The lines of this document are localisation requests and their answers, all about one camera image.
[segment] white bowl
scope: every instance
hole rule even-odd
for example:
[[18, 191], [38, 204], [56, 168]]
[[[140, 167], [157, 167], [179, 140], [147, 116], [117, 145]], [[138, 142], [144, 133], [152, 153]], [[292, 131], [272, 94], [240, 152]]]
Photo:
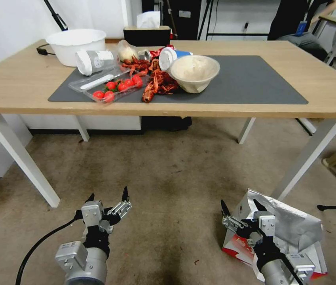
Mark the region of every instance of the white bowl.
[[169, 75], [188, 93], [200, 93], [217, 76], [218, 61], [203, 55], [186, 55], [173, 61]]
[[71, 67], [77, 66], [75, 54], [79, 50], [103, 51], [106, 33], [101, 30], [77, 29], [51, 34], [45, 40], [52, 47], [58, 60]]

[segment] brown carpet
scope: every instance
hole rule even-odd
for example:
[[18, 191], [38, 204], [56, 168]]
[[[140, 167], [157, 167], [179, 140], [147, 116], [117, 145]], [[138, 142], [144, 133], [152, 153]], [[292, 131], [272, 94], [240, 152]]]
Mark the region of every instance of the brown carpet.
[[[187, 131], [98, 135], [82, 143], [78, 135], [36, 135], [27, 149], [61, 202], [50, 208], [15, 164], [0, 179], [0, 284], [14, 284], [30, 247], [70, 220], [92, 192], [114, 206], [126, 185], [133, 208], [110, 236], [108, 285], [261, 284], [220, 250], [220, 199], [233, 208], [247, 187], [269, 195], [309, 136], [293, 119], [257, 119], [238, 145], [244, 121], [194, 118]], [[322, 157], [333, 151], [336, 138]], [[336, 204], [336, 178], [318, 159], [285, 202], [323, 220], [329, 274], [312, 284], [336, 284], [336, 211], [316, 209]], [[78, 221], [45, 241], [22, 284], [63, 284], [54, 255], [83, 229]]]

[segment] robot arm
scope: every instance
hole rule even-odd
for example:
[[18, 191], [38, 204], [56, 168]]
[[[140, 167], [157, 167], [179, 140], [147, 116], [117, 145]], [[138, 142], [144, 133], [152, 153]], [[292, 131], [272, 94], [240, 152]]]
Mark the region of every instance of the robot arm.
[[273, 242], [275, 236], [275, 216], [254, 200], [257, 211], [252, 219], [238, 220], [231, 216], [226, 203], [221, 200], [222, 224], [238, 236], [247, 239], [255, 251], [257, 268], [263, 274], [266, 285], [307, 284], [314, 264], [307, 255], [287, 254]]
[[108, 236], [130, 210], [127, 187], [121, 201], [113, 208], [103, 208], [101, 201], [92, 195], [82, 206], [86, 225], [86, 239], [62, 244], [55, 256], [65, 271], [65, 285], [104, 285], [107, 276], [106, 260], [110, 256]]

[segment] red and white box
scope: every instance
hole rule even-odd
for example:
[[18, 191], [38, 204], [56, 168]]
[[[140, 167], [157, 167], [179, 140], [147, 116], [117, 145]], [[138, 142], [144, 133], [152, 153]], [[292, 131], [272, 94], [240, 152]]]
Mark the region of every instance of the red and white box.
[[[315, 265], [315, 271], [311, 278], [325, 276], [327, 268], [320, 243], [323, 237], [321, 220], [251, 189], [248, 189], [243, 199], [235, 207], [232, 216], [239, 220], [252, 219], [253, 213], [257, 211], [254, 199], [275, 215], [274, 242], [280, 251], [284, 254], [307, 254]], [[227, 230], [222, 250], [252, 267], [256, 277], [264, 282], [263, 275], [258, 272], [256, 267], [257, 258], [254, 250], [248, 245], [245, 238]]]

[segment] cherry tomato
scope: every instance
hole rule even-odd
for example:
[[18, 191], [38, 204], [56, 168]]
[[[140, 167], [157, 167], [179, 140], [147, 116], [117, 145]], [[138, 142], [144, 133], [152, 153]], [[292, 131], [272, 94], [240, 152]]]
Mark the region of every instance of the cherry tomato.
[[119, 83], [119, 85], [118, 85], [119, 92], [122, 92], [124, 89], [127, 89], [127, 88], [128, 88], [128, 86], [125, 85], [124, 83]]
[[136, 83], [138, 81], [141, 81], [141, 78], [140, 78], [139, 75], [134, 75], [134, 76], [132, 76], [132, 81], [133, 81], [133, 83]]
[[131, 86], [135, 85], [135, 83], [133, 83], [133, 81], [131, 79], [126, 79], [124, 81], [124, 84], [127, 85], [127, 87], [131, 87]]
[[110, 82], [106, 83], [106, 86], [107, 86], [108, 89], [115, 89], [116, 88], [116, 83], [110, 81]]
[[143, 86], [143, 81], [141, 80], [139, 75], [132, 76], [132, 81], [138, 88]]
[[106, 103], [114, 101], [114, 98], [115, 98], [115, 95], [114, 95], [114, 93], [112, 91], [107, 91], [104, 94], [104, 101]]
[[103, 99], [104, 93], [101, 90], [95, 91], [93, 93], [93, 97], [98, 98], [98, 99]]

